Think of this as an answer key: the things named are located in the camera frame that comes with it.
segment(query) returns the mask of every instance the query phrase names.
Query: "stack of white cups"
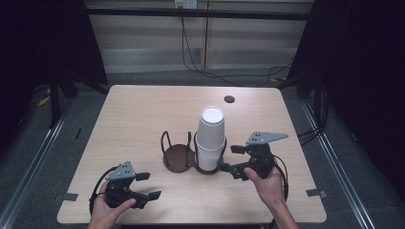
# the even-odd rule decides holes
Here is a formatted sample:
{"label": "stack of white cups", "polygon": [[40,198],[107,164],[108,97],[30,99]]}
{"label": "stack of white cups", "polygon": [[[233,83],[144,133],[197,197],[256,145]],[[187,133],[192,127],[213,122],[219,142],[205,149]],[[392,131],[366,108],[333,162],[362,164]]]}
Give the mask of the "stack of white cups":
{"label": "stack of white cups", "polygon": [[219,107],[202,110],[196,143],[199,167],[205,171],[216,169],[225,143],[224,112]]}

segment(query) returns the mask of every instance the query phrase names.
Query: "human hand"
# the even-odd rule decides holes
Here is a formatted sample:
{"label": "human hand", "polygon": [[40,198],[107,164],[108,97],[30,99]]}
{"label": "human hand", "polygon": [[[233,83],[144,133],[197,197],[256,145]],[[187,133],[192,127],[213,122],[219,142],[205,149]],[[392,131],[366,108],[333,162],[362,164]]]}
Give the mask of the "human hand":
{"label": "human hand", "polygon": [[105,202],[105,190],[108,181],[104,182],[100,188],[100,195],[95,199],[92,218],[89,222],[89,229],[110,229],[113,228],[119,216],[130,209],[137,202],[134,198],[128,199],[117,208],[110,208]]}
{"label": "human hand", "polygon": [[264,179],[261,179],[251,168],[245,168],[244,172],[254,183],[260,199],[270,210],[277,222],[278,228],[298,228],[298,224],[287,207],[283,190],[283,178],[280,171],[274,167]]}
{"label": "human hand", "polygon": [[251,168],[244,169],[247,177],[254,183],[262,202],[270,209],[285,203],[283,180],[280,171],[273,167],[270,174],[261,179]]}

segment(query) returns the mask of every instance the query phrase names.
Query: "electrical outlet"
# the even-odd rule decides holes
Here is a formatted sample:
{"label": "electrical outlet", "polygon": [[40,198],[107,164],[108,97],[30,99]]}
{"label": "electrical outlet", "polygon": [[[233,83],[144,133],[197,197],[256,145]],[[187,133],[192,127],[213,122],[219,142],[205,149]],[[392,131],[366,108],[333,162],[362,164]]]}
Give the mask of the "electrical outlet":
{"label": "electrical outlet", "polygon": [[197,9],[197,0],[185,0],[186,9]]}
{"label": "electrical outlet", "polygon": [[175,9],[185,9],[185,0],[175,0]]}

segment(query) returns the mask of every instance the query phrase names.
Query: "table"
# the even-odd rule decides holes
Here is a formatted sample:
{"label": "table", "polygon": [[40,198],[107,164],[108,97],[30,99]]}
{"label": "table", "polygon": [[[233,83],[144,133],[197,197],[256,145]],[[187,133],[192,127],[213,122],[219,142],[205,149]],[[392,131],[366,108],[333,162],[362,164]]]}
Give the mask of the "table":
{"label": "table", "polygon": [[[224,98],[232,95],[233,103]],[[194,168],[173,173],[163,164],[160,137],[168,131],[172,144],[186,144],[187,133],[197,132],[206,106],[224,110],[228,147],[224,161],[245,162],[229,145],[244,145],[253,131],[288,134],[270,143],[273,154],[288,167],[288,207],[298,222],[322,222],[326,213],[315,189],[309,166],[292,126],[287,107],[277,89],[185,86],[114,86],[100,112],[68,193],[76,201],[63,201],[57,219],[61,223],[87,223],[89,197],[99,177],[109,168],[130,160],[137,173],[149,172],[149,180],[134,181],[131,190],[161,191],[160,199],[144,209],[131,209],[118,219],[121,224],[248,224],[267,223],[271,213],[260,201],[251,181],[233,179],[219,172],[202,175]]]}

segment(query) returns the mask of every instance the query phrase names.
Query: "white wall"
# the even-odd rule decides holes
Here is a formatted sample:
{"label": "white wall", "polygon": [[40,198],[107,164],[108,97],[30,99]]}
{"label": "white wall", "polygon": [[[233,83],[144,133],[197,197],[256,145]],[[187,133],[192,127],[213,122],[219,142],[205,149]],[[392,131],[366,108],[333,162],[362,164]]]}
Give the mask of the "white wall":
{"label": "white wall", "polygon": [[[174,0],[87,0],[88,6],[174,8]],[[198,1],[198,9],[309,12],[311,1]],[[107,73],[185,69],[181,20],[176,17],[91,15]],[[295,55],[305,22],[184,18],[190,51],[198,68],[269,68]],[[191,59],[184,43],[184,55]]]}

